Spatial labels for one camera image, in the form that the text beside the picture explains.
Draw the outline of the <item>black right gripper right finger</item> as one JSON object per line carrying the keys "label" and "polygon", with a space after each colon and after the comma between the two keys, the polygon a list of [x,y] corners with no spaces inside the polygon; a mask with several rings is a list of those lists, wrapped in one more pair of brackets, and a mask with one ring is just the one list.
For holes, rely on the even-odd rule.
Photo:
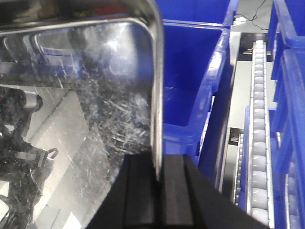
{"label": "black right gripper right finger", "polygon": [[265,229],[224,197],[187,155],[165,155],[162,229]]}

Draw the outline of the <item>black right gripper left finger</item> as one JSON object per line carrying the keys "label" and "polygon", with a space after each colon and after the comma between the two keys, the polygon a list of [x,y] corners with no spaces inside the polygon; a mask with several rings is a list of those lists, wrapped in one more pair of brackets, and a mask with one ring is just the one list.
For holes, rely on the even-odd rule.
{"label": "black right gripper left finger", "polygon": [[157,183],[150,154],[125,155],[109,193],[88,229],[157,228]]}

